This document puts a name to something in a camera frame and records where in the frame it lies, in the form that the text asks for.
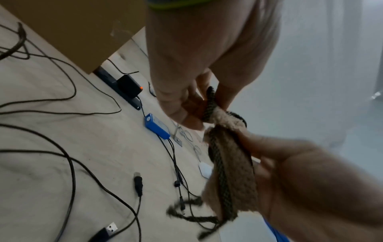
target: usb connector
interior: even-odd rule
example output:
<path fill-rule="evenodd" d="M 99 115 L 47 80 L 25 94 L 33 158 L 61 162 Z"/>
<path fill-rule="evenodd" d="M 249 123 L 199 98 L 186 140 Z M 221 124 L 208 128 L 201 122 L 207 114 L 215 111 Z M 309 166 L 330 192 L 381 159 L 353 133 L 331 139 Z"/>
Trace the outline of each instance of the usb connector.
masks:
<path fill-rule="evenodd" d="M 117 226 L 113 222 L 105 228 L 101 229 L 97 234 L 95 234 L 89 242 L 106 242 L 109 238 L 117 231 Z"/>

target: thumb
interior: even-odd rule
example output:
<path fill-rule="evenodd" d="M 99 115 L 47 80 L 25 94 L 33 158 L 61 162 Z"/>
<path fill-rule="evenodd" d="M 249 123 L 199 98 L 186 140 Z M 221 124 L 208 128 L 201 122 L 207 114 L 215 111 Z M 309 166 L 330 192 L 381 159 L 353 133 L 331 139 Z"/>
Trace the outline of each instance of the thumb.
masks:
<path fill-rule="evenodd" d="M 290 156 L 318 148 L 310 141 L 260 136 L 246 129 L 238 130 L 237 135 L 241 144 L 258 159 L 264 156 L 275 160 L 285 160 Z"/>

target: hand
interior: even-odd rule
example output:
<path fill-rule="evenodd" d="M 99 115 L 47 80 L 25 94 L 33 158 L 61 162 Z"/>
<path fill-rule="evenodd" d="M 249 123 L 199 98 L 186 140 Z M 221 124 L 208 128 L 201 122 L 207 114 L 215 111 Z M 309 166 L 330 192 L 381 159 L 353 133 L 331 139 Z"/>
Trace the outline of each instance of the hand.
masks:
<path fill-rule="evenodd" d="M 217 104 L 227 109 L 262 72 L 279 34 L 281 0 L 213 0 L 175 10 L 148 10 L 150 75 L 161 108 L 176 122 L 201 130 L 211 72 Z"/>
<path fill-rule="evenodd" d="M 302 140 L 239 132 L 261 160 L 259 212 L 295 242 L 383 241 L 383 189 L 375 179 Z"/>

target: green sleeve cuff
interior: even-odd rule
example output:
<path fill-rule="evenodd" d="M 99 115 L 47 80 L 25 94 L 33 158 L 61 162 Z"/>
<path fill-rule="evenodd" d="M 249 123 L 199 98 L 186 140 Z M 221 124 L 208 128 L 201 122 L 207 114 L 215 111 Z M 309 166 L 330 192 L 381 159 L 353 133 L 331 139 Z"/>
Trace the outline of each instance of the green sleeve cuff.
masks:
<path fill-rule="evenodd" d="M 169 10 L 198 5 L 213 0 L 147 0 L 148 6 L 156 10 Z"/>

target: blue fabric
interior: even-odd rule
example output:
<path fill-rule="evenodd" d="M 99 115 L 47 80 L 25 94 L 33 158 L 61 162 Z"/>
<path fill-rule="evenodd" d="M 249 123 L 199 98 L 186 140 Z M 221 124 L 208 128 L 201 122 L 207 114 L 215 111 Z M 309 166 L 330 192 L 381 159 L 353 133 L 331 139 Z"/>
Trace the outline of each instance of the blue fabric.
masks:
<path fill-rule="evenodd" d="M 271 232 L 274 234 L 277 242 L 289 242 L 288 238 L 281 234 L 280 232 L 278 232 L 275 228 L 273 228 L 267 221 L 266 219 L 263 219 L 265 221 L 265 223 L 267 224 L 268 228 L 271 230 Z"/>

